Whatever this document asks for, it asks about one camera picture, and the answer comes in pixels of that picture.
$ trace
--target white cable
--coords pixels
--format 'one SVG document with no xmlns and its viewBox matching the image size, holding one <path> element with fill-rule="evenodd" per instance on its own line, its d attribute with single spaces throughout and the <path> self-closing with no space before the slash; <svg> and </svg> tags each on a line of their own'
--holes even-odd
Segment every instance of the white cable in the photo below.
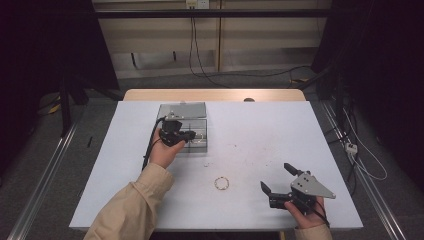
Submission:
<svg viewBox="0 0 424 240">
<path fill-rule="evenodd" d="M 379 177 L 376 177 L 376 176 L 374 176 L 374 175 L 372 175 L 371 173 L 369 173 L 365 168 L 363 168 L 356 160 L 355 160 L 355 157 L 353 156 L 353 154 L 350 154 L 351 156 L 352 156 L 352 160 L 356 163 L 356 165 L 358 166 L 358 168 L 359 169 L 361 169 L 363 172 L 365 172 L 368 176 L 370 176 L 370 177 L 372 177 L 372 178 L 374 178 L 374 179 L 376 179 L 376 180 L 380 180 L 380 181 L 382 181 L 382 180 L 385 180 L 386 178 L 387 178 L 387 171 L 386 171 L 386 168 L 384 168 L 384 166 L 383 166 L 383 164 L 380 162 L 380 160 L 378 160 L 378 158 L 365 146 L 365 144 L 364 143 L 362 143 L 362 141 L 361 141 L 361 139 L 359 139 L 359 137 L 358 137 L 358 135 L 356 134 L 356 132 L 355 132 L 355 129 L 354 129 L 354 127 L 353 127 L 353 125 L 352 125 L 352 122 L 350 122 L 350 119 L 349 119 L 349 115 L 347 114 L 347 112 L 346 112 L 346 110 L 343 108 L 343 112 L 345 113 L 345 115 L 346 115 L 346 117 L 347 117 L 347 121 L 349 122 L 349 125 L 350 125 L 350 127 L 351 127 L 351 129 L 352 129 L 352 132 L 353 132 L 353 134 L 355 134 L 355 137 L 356 137 L 356 139 L 358 139 L 358 142 L 371 154 L 371 156 L 373 156 L 373 158 L 378 162 L 378 164 L 381 166 L 381 168 L 383 169 L 383 171 L 384 171 L 384 177 L 382 177 L 382 178 L 379 178 Z"/>
</svg>

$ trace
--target gray floor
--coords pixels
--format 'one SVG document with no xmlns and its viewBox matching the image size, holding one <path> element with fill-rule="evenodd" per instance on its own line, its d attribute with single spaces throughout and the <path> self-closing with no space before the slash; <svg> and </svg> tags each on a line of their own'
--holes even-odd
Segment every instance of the gray floor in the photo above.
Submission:
<svg viewBox="0 0 424 240">
<path fill-rule="evenodd" d="M 243 72 L 249 74 L 278 73 L 281 70 L 260 70 Z M 312 73 L 306 69 L 293 71 L 292 78 L 308 78 Z M 272 77 L 230 76 L 216 77 L 214 81 L 232 88 L 286 88 L 289 74 Z M 217 88 L 205 78 L 189 75 L 166 77 L 146 77 L 142 79 L 121 79 L 122 91 L 130 88 Z M 332 129 L 322 102 L 314 92 L 314 87 L 305 90 L 305 96 L 316 113 L 323 132 Z M 36 218 L 28 232 L 27 239 L 82 239 L 84 233 L 68 228 L 79 195 L 84 189 L 92 166 L 100 151 L 102 141 L 113 117 L 116 102 L 88 91 L 90 101 L 87 106 L 72 106 L 74 116 L 83 111 L 81 121 L 64 159 L 49 186 Z M 424 234 L 424 195 L 413 182 L 399 169 L 389 149 L 381 146 L 371 126 L 357 109 L 358 130 L 361 140 L 382 161 L 388 172 L 384 181 L 375 181 L 388 206 L 409 239 L 421 239 Z M 34 133 L 20 155 L 4 175 L 0 188 L 0 239 L 6 239 L 32 191 L 37 185 L 43 170 L 52 156 L 61 133 L 60 112 L 40 116 Z M 326 135 L 329 141 L 335 139 L 331 132 Z M 330 144 L 336 163 L 347 177 L 350 164 L 340 143 Z M 381 168 L 375 160 L 360 148 L 361 158 L 369 172 L 381 176 Z M 357 181 L 353 201 L 364 223 L 364 228 L 351 231 L 333 231 L 334 239 L 390 239 L 380 216 L 370 198 Z M 277 233 L 155 233 L 152 239 L 278 239 Z M 286 231 L 286 239 L 294 239 L 293 231 Z"/>
</svg>

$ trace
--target table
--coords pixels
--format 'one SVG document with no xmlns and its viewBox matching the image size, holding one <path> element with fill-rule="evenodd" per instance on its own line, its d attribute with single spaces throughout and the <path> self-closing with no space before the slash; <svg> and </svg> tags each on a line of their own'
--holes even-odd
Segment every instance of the table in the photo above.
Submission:
<svg viewBox="0 0 424 240">
<path fill-rule="evenodd" d="M 258 102 L 239 102 L 245 98 Z M 292 228 L 293 218 L 286 211 L 270 209 L 259 184 L 264 181 L 275 192 L 289 192 L 288 185 L 295 178 L 283 169 L 284 162 L 301 170 L 311 170 L 337 194 L 335 200 L 326 201 L 333 229 L 362 227 L 310 104 L 301 91 L 285 89 L 128 91 L 118 105 L 70 227 L 88 229 L 110 197 L 136 179 L 150 125 L 161 103 L 202 99 L 208 111 L 208 153 L 179 154 L 168 168 L 175 177 L 175 184 L 164 198 L 156 230 L 279 231 Z M 230 122 L 223 118 L 230 115 Z M 225 191 L 214 187 L 214 180 L 220 176 L 230 181 Z"/>
</svg>

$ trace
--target wall socket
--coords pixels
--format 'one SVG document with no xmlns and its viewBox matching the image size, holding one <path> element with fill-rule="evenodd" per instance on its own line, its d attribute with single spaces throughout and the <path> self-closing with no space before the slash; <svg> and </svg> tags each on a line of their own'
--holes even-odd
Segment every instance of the wall socket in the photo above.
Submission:
<svg viewBox="0 0 424 240">
<path fill-rule="evenodd" d="M 186 0 L 187 9 L 209 9 L 209 0 Z"/>
</svg>

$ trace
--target white board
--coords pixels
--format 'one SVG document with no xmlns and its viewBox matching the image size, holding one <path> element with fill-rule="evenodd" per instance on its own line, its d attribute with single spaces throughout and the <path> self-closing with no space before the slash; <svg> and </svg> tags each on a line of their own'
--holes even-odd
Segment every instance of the white board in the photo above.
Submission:
<svg viewBox="0 0 424 240">
<path fill-rule="evenodd" d="M 100 209 L 140 174 L 161 103 L 118 104 L 70 224 L 87 230 Z M 208 152 L 180 153 L 168 170 L 175 183 L 159 211 L 158 231 L 278 231 L 291 215 L 269 208 L 260 181 L 290 192 L 283 164 L 310 170 L 334 192 L 326 199 L 332 229 L 363 227 L 309 102 L 206 102 Z M 217 190 L 218 177 L 230 186 Z"/>
</svg>

